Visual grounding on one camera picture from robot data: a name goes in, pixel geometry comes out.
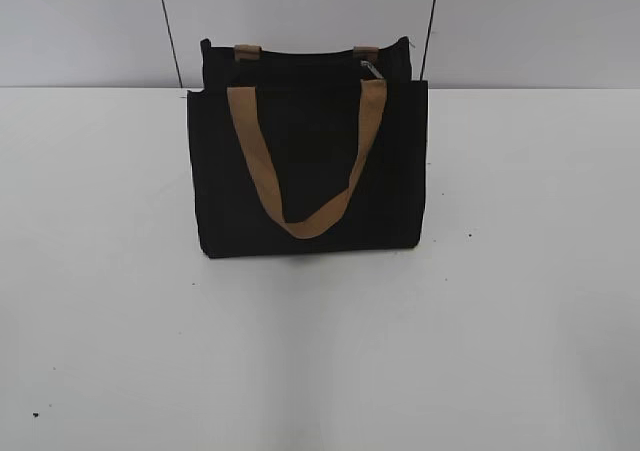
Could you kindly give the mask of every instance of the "brown strap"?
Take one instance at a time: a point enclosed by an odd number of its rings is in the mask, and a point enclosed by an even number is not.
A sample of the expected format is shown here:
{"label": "brown strap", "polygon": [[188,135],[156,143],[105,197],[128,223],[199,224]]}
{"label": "brown strap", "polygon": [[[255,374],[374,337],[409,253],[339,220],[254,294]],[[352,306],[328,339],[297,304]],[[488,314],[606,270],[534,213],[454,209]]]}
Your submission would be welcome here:
{"label": "brown strap", "polygon": [[242,61],[245,59],[257,61],[260,59],[261,51],[262,48],[260,46],[253,46],[251,44],[238,44],[233,47],[233,53],[236,61]]}
{"label": "brown strap", "polygon": [[353,48],[353,57],[375,63],[378,60],[378,51],[378,48],[372,46],[356,46]]}
{"label": "brown strap", "polygon": [[260,202],[269,217],[296,238],[315,238],[336,224],[347,210],[358,184],[367,155],[376,139],[387,100],[386,81],[376,79],[361,83],[358,154],[349,175],[349,186],[299,223],[286,223],[282,214],[278,176],[258,122],[255,87],[227,89],[233,125]]}

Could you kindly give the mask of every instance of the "black tote bag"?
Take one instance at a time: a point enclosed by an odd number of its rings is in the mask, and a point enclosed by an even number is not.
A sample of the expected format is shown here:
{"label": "black tote bag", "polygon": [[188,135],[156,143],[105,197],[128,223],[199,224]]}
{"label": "black tote bag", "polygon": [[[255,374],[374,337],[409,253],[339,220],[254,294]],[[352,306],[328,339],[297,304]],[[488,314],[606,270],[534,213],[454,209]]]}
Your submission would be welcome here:
{"label": "black tote bag", "polygon": [[425,208],[428,84],[409,41],[291,55],[201,42],[187,121],[210,258],[415,247]]}

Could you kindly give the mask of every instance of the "tote bag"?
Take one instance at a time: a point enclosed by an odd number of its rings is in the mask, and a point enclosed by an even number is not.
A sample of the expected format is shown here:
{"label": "tote bag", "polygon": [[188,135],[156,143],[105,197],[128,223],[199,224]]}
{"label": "tote bag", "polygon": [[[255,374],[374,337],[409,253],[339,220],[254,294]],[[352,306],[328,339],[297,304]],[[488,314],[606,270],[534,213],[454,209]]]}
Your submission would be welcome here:
{"label": "tote bag", "polygon": [[415,247],[427,92],[408,39],[291,55],[201,43],[188,134],[200,246],[211,258]]}

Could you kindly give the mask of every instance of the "zipper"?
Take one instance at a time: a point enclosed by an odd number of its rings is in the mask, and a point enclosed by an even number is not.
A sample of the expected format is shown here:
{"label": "zipper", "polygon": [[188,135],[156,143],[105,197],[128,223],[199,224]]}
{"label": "zipper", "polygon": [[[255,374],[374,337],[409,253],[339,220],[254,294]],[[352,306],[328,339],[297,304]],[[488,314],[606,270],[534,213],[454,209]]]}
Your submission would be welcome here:
{"label": "zipper", "polygon": [[362,66],[363,68],[367,68],[369,71],[371,71],[371,74],[373,74],[376,78],[384,79],[384,76],[382,76],[380,71],[378,71],[376,67],[373,64],[371,64],[369,61],[364,61],[364,60],[360,61],[360,66]]}

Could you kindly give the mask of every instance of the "white wall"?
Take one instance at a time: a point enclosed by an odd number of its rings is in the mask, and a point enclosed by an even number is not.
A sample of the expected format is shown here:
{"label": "white wall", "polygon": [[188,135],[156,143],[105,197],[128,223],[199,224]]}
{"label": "white wall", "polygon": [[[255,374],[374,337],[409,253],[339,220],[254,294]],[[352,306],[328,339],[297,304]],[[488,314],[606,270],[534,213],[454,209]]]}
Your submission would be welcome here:
{"label": "white wall", "polygon": [[439,0],[434,84],[640,87],[640,0]]}
{"label": "white wall", "polygon": [[177,86],[160,0],[0,0],[0,86]]}
{"label": "white wall", "polygon": [[[419,64],[430,0],[166,0],[185,85],[198,41],[385,45]],[[439,0],[432,86],[638,87],[640,0]],[[0,86],[175,86],[159,0],[0,0]]]}

